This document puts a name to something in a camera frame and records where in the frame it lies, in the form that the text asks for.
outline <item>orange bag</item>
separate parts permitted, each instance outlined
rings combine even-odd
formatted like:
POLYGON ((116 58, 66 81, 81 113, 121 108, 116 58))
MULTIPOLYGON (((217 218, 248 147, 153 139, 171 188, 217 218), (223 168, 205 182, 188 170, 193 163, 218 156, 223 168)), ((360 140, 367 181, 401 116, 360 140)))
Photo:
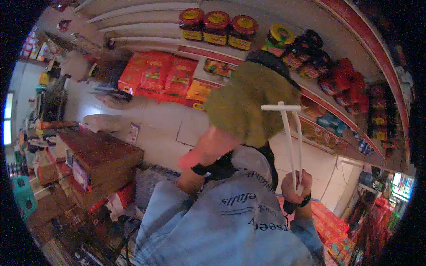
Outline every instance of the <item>orange bag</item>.
POLYGON ((147 66, 140 77, 139 87, 160 92, 164 89, 174 56, 159 51, 150 51, 147 55, 147 66))
POLYGON ((126 68, 118 80, 118 89, 135 95, 141 75, 146 68, 147 53, 135 53, 127 63, 126 68))
POLYGON ((166 79, 164 92, 186 98, 198 62, 176 57, 166 79))

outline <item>window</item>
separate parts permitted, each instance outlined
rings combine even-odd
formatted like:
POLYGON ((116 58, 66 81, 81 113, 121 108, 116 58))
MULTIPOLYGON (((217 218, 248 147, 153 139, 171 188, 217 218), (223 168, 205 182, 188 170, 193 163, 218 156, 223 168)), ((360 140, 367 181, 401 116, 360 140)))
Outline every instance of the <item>window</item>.
POLYGON ((4 108, 3 116, 3 144, 8 145, 12 143, 12 104, 13 93, 8 93, 6 98, 6 106, 4 108))

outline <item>tiled floor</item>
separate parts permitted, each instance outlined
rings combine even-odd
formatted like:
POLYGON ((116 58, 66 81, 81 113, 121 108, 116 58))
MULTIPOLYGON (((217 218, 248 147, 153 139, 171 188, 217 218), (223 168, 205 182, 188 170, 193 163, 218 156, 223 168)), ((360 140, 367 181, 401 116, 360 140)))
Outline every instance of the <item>tiled floor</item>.
MULTIPOLYGON (((68 80, 66 90, 69 99, 66 120, 81 122, 83 117, 89 114, 120 115, 123 130, 116 132, 115 136, 124 139, 130 123, 140 124, 141 131, 136 145, 145 150, 145 160, 148 163, 156 163, 181 171, 177 166, 179 158, 196 145, 199 136, 208 127, 208 118, 204 112, 176 103, 157 104, 156 101, 144 97, 134 97, 122 110, 110 109, 98 101, 93 94, 88 93, 94 91, 93 86, 96 84, 68 80)), ((270 143, 281 180, 291 172, 285 135, 278 134, 270 140, 270 143)), ((293 139, 293 147, 297 147, 296 139, 293 139)), ((298 158, 298 151, 295 151, 294 156, 298 158)), ((303 143, 303 168, 314 179, 312 197, 320 199, 331 211, 335 209, 346 184, 349 183, 354 167, 348 164, 340 165, 341 160, 342 158, 303 143)), ((280 186, 277 188, 277 193, 281 193, 280 186)))

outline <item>white plastic t-handle tool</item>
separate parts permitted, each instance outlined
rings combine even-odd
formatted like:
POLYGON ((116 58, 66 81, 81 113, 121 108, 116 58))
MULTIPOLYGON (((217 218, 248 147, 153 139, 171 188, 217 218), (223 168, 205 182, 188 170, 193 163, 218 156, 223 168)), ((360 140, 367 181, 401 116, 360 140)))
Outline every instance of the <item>white plastic t-handle tool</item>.
POLYGON ((266 104, 260 106, 263 111, 280 111, 282 122, 284 123, 284 131, 290 148, 290 162, 291 162, 291 173, 293 175, 293 189, 299 196, 302 194, 303 186, 302 183, 302 125, 300 124, 299 115, 297 114, 302 110, 299 105, 284 105, 283 102, 279 102, 278 105, 266 104), (297 124, 297 138, 299 140, 299 187, 296 186, 296 170, 294 167, 294 153, 293 143, 291 141, 290 124, 288 123, 287 112, 292 112, 294 119, 297 124))

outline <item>yellow box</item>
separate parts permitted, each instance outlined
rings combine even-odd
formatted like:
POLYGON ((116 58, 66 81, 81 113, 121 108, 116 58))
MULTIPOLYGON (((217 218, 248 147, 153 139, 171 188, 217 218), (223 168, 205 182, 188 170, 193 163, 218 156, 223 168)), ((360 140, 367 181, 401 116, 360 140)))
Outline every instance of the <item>yellow box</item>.
POLYGON ((38 84, 49 85, 49 75, 47 73, 41 73, 38 84))

